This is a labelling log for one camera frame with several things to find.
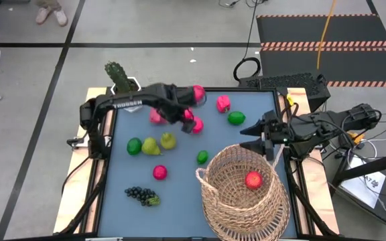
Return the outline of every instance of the wicker basket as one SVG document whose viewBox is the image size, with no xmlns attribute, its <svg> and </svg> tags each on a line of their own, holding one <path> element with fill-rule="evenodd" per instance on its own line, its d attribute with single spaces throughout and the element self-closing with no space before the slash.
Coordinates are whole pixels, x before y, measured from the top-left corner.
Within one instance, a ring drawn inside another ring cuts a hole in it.
<svg viewBox="0 0 386 241">
<path fill-rule="evenodd" d="M 259 154 L 232 145 L 217 154 L 206 169 L 196 170 L 206 221 L 221 240 L 268 241 L 282 235 L 290 203 L 275 172 L 281 151 L 271 165 Z M 250 171 L 262 174 L 259 189 L 245 186 Z"/>
</svg>

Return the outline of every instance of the basket handle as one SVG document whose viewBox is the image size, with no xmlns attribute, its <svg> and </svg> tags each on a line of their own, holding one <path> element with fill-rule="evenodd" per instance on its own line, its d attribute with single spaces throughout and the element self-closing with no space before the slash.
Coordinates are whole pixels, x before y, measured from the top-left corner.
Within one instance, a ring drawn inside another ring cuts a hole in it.
<svg viewBox="0 0 386 241">
<path fill-rule="evenodd" d="M 278 165 L 279 158 L 281 157 L 282 150 L 284 150 L 284 144 L 281 145 L 281 147 L 278 150 L 278 153 L 276 154 L 275 161 L 272 163 L 272 168 L 275 170 L 276 165 Z"/>
<path fill-rule="evenodd" d="M 203 178 L 200 176 L 200 173 L 205 173 L 206 169 L 203 168 L 197 168 L 196 169 L 196 178 L 199 180 L 200 184 L 204 185 L 207 187 L 211 193 L 214 195 L 215 199 L 218 200 L 218 190 L 211 186 L 211 184 L 207 183 Z"/>
</svg>

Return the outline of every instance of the grape cluster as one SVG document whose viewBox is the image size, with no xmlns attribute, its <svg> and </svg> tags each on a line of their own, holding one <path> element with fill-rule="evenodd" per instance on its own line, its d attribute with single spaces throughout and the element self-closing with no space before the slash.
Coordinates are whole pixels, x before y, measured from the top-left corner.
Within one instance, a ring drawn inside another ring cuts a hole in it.
<svg viewBox="0 0 386 241">
<path fill-rule="evenodd" d="M 130 187 L 125 190 L 125 193 L 128 197 L 140 201 L 142 206 L 154 206 L 156 205 L 156 200 L 159 200 L 159 197 L 155 192 L 148 188 L 142 189 L 140 187 Z"/>
</svg>

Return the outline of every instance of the plant pot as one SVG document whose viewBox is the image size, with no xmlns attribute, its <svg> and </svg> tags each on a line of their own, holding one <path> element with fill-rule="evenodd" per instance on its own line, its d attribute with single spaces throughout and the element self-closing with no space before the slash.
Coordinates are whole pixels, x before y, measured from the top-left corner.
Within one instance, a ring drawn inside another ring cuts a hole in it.
<svg viewBox="0 0 386 241">
<path fill-rule="evenodd" d="M 137 91 L 141 91 L 141 85 L 139 85 L 138 80 L 135 77 L 127 77 L 127 78 L 138 86 Z M 117 87 L 115 86 L 115 84 L 111 87 L 111 93 L 120 94 L 120 93 L 117 93 Z M 142 106 L 127 107 L 127 108 L 123 108 L 123 110 L 129 111 L 129 112 L 135 112 L 140 108 L 142 108 Z"/>
</svg>

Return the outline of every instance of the person's shoe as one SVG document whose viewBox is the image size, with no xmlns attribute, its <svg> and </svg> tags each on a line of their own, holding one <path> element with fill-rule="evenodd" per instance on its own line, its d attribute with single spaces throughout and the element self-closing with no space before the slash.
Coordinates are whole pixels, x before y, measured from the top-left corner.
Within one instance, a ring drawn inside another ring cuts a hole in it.
<svg viewBox="0 0 386 241">
<path fill-rule="evenodd" d="M 58 20 L 60 27 L 64 27 L 68 24 L 68 18 L 65 15 L 64 10 L 55 11 L 54 15 L 56 15 L 56 19 Z"/>
<path fill-rule="evenodd" d="M 50 8 L 40 7 L 40 9 L 38 9 L 37 18 L 35 19 L 35 21 L 39 25 L 43 24 L 51 12 L 52 10 Z"/>
</svg>

